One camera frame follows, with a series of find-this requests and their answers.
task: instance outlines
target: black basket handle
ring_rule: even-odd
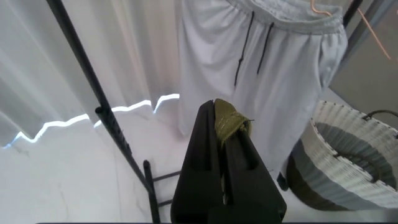
[[[389,114],[392,114],[392,115],[394,115],[394,116],[396,116],[398,118],[398,113],[397,112],[394,112],[394,111],[391,111],[391,110],[377,110],[377,111],[373,111],[373,112],[368,113],[366,116],[363,116],[362,119],[364,119],[365,121],[369,121],[372,118],[373,115],[378,114],[378,113],[389,113]]]
[[[369,159],[365,158],[364,156],[360,156],[360,155],[356,155],[356,154],[351,154],[351,153],[337,152],[337,154],[334,155],[333,157],[334,157],[334,158],[337,158],[337,157],[339,157],[339,156],[345,157],[345,158],[347,158],[347,159],[350,158],[350,157],[355,157],[355,158],[359,158],[359,159],[362,159],[362,160],[368,162],[368,164],[370,164],[371,166],[373,166],[374,170],[377,172],[377,177],[373,177],[373,176],[372,176],[371,183],[374,184],[374,183],[376,183],[378,180],[381,180],[381,175],[382,175],[382,174],[381,174],[380,168],[379,168],[375,163],[373,163],[373,162],[370,161]]]

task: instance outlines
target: curtain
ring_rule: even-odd
[[[63,3],[114,111],[178,98],[178,1]],[[0,29],[0,146],[98,121],[98,101],[44,0],[0,1]]]

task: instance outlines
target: green cloth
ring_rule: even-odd
[[[250,120],[237,112],[231,103],[222,99],[216,99],[214,108],[216,114],[215,130],[221,147],[224,146],[225,141],[237,130],[247,131],[250,135]]]

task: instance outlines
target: drawstring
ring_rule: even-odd
[[[267,32],[266,43],[264,44],[264,48],[262,50],[262,55],[261,55],[261,59],[260,59],[260,63],[259,63],[259,68],[257,69],[257,74],[259,74],[259,71],[260,71],[260,68],[261,68],[262,59],[264,58],[264,54],[265,54],[266,48],[267,48],[269,33],[270,33],[271,29],[273,28],[273,26],[274,26],[274,23],[272,23],[269,26],[269,29],[268,29],[268,32]]]
[[[241,68],[241,63],[242,63],[242,61],[243,61],[244,49],[246,48],[246,44],[248,43],[250,28],[251,28],[251,24],[253,23],[253,19],[254,19],[254,11],[252,11],[252,13],[251,13],[251,19],[250,19],[249,29],[248,29],[248,33],[246,34],[246,40],[244,41],[243,50],[242,50],[242,56],[241,56],[241,58],[239,59],[238,69],[236,70],[236,74],[235,74],[235,84],[234,84],[234,86],[236,86],[236,81],[238,80],[238,72],[239,72],[239,69]]]

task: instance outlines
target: laundry basket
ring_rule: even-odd
[[[398,208],[398,131],[373,115],[320,101],[287,166],[292,192],[318,210]]]

